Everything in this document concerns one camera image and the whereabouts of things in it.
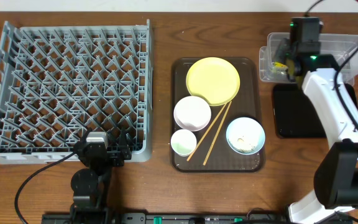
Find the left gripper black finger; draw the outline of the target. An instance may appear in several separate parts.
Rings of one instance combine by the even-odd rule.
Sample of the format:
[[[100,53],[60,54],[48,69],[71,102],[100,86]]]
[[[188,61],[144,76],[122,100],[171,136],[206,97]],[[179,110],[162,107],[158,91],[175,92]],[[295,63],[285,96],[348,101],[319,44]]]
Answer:
[[[126,136],[126,129],[125,127],[121,128],[121,132],[119,135],[119,143],[118,148],[120,151],[120,155],[124,160],[131,160],[132,159],[132,151],[128,145],[127,142],[127,136]]]
[[[89,133],[92,132],[91,128],[88,128],[82,135],[82,137],[80,138],[80,140],[78,141],[78,144],[85,144],[86,143],[86,138],[88,137]]]

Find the green snack wrapper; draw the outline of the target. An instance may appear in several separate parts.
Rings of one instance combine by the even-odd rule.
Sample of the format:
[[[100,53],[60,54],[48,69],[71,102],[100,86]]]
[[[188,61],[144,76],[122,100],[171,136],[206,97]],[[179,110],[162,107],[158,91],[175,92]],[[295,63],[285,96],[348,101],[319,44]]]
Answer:
[[[288,67],[280,62],[273,62],[272,63],[272,73],[276,75],[287,75]]]

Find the small white green cup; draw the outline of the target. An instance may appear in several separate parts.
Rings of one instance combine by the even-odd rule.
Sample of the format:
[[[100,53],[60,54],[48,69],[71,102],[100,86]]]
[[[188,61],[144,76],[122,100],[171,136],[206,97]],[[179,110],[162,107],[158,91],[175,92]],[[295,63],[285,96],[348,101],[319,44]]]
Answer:
[[[196,148],[197,139],[194,133],[187,129],[175,131],[170,139],[173,151],[179,156],[189,156]]]

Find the light blue bowl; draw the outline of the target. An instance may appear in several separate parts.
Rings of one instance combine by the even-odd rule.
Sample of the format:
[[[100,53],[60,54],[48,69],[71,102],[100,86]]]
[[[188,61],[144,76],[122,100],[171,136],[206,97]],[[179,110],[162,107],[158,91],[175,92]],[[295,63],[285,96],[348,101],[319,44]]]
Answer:
[[[264,147],[265,131],[255,119],[236,118],[226,129],[226,141],[234,152],[246,156],[253,155]]]

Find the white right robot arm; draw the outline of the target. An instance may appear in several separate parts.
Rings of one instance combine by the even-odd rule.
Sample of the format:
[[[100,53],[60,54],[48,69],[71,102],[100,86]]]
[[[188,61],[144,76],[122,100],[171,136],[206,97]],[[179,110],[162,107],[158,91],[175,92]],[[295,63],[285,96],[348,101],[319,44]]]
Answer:
[[[339,71],[358,54],[358,35],[322,34],[316,53],[308,53],[300,88],[313,105],[329,151],[314,175],[314,189],[288,208],[293,223],[319,223],[334,213],[358,209],[358,109],[345,83],[358,75]]]

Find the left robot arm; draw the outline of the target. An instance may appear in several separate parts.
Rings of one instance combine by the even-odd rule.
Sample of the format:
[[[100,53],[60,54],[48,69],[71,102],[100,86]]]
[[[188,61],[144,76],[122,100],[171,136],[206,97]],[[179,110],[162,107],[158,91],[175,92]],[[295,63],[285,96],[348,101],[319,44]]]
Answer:
[[[121,129],[118,140],[118,155],[108,154],[108,135],[105,132],[87,130],[73,146],[73,152],[86,166],[71,178],[73,205],[68,223],[117,223],[120,218],[107,206],[111,183],[111,171],[122,167],[125,160],[132,159],[132,151]]]

